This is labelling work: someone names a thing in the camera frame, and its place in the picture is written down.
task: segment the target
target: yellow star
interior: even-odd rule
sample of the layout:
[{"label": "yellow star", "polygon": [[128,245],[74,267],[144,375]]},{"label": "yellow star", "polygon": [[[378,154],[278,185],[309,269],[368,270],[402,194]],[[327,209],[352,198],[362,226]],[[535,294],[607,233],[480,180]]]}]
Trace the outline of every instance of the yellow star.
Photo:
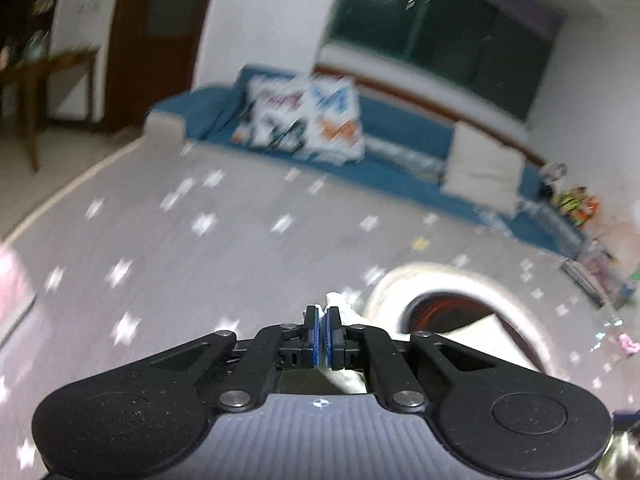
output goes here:
[{"label": "yellow star", "polygon": [[429,247],[429,241],[427,239],[425,239],[424,236],[420,236],[420,237],[416,238],[413,242],[411,242],[411,248],[414,251],[417,251],[419,253],[421,253],[427,247]]}]

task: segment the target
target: beige cushion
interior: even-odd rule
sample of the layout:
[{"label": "beige cushion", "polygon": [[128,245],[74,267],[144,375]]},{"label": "beige cushion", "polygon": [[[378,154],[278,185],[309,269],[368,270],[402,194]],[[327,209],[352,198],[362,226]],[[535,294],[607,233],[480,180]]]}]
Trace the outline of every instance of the beige cushion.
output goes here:
[{"label": "beige cushion", "polygon": [[441,191],[513,218],[524,165],[525,157],[518,150],[459,122],[453,133]]}]

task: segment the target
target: beige floor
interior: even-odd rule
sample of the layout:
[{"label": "beige floor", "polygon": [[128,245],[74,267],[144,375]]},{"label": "beige floor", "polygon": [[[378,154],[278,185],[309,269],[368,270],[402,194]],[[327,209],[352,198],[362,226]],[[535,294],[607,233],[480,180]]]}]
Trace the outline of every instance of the beige floor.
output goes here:
[{"label": "beige floor", "polygon": [[16,128],[11,123],[0,126],[0,238],[57,190],[138,135],[134,129],[108,137],[48,128],[39,139],[42,169],[34,174]]}]

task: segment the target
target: wooden table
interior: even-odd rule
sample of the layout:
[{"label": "wooden table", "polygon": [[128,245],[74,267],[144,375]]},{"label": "wooden table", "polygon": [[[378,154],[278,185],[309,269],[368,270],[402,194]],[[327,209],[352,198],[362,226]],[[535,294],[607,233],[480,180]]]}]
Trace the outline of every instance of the wooden table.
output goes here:
[{"label": "wooden table", "polygon": [[94,74],[97,49],[74,50],[60,52],[53,56],[33,62],[25,62],[19,66],[9,66],[0,70],[0,88],[15,83],[18,85],[18,98],[21,114],[22,137],[27,155],[34,171],[40,170],[40,156],[38,154],[38,83],[49,75],[62,72],[73,66],[87,64],[87,115],[86,125],[91,127],[94,118]]}]

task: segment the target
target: window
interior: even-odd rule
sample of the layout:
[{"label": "window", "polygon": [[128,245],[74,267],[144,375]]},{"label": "window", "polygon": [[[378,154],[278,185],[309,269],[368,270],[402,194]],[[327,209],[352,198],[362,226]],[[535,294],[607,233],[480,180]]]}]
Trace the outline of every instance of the window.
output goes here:
[{"label": "window", "polygon": [[433,72],[521,119],[552,46],[484,0],[340,0],[331,37]]}]

